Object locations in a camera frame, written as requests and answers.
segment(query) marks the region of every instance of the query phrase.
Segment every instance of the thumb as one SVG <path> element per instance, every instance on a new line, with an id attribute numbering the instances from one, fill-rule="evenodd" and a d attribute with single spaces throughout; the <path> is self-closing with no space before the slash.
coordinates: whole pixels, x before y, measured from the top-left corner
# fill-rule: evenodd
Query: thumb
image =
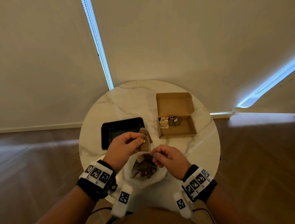
<path id="1" fill-rule="evenodd" d="M 169 164 L 169 159 L 159 152 L 155 152 L 153 157 L 157 159 L 161 164 L 167 166 Z"/>
<path id="2" fill-rule="evenodd" d="M 132 142 L 130 142 L 128 145 L 129 149 L 131 151 L 135 150 L 137 147 L 139 147 L 143 143 L 143 138 L 137 138 L 134 139 Z"/>

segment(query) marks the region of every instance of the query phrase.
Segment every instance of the wire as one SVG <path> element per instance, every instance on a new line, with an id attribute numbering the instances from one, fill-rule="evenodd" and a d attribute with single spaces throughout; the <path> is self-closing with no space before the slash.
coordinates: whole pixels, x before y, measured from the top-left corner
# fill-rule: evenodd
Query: wire
<path id="1" fill-rule="evenodd" d="M 103 207 L 103 208 L 99 208 L 99 209 L 95 210 L 94 212 L 91 212 L 90 215 L 92 215 L 92 214 L 94 214 L 94 213 L 96 213 L 96 212 L 98 212 L 98 211 L 100 211 L 100 210 L 103 210 L 103 209 L 111 210 L 112 208 L 111 208 L 111 207 Z"/>
<path id="2" fill-rule="evenodd" d="M 213 224 L 215 224 L 214 219 L 212 218 L 210 212 L 207 209 L 205 209 L 205 208 L 197 208 L 197 209 L 193 209 L 193 212 L 198 211 L 198 210 L 205 210 L 206 212 L 208 212 L 208 214 L 210 215 L 210 218 L 211 218 Z"/>

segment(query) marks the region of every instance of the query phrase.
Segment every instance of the black plastic tray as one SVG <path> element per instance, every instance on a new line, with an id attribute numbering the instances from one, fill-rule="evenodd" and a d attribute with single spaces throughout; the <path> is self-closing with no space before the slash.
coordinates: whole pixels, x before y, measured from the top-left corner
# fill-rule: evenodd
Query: black plastic tray
<path id="1" fill-rule="evenodd" d="M 145 124 L 141 117 L 103 123 L 101 126 L 101 148 L 108 150 L 112 140 L 125 132 L 139 132 Z"/>

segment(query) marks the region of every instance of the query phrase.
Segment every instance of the person's right arm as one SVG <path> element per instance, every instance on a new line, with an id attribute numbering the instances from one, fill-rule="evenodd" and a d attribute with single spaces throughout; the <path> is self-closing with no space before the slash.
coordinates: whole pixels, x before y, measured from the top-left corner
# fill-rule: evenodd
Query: person's right arm
<path id="1" fill-rule="evenodd" d="M 169 173 L 178 180 L 183 180 L 192 166 L 187 158 L 174 147 L 159 145 L 150 154 L 157 166 L 166 167 Z M 205 203 L 217 223 L 261 223 L 235 207 L 218 186 L 215 186 L 210 193 Z"/>

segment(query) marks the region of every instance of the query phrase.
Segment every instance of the hand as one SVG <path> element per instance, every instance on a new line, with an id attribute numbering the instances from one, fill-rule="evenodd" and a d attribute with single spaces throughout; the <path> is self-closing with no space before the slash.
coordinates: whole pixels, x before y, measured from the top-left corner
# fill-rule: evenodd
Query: hand
<path id="1" fill-rule="evenodd" d="M 153 162 L 159 168 L 166 167 L 169 173 L 176 179 L 182 180 L 188 169 L 190 162 L 177 148 L 167 145 L 159 145 L 150 154 L 154 157 Z"/>
<path id="2" fill-rule="evenodd" d="M 140 136 L 141 133 L 126 132 L 115 137 L 102 160 L 119 173 L 129 157 L 139 152 L 138 147 L 143 143 L 143 138 Z"/>

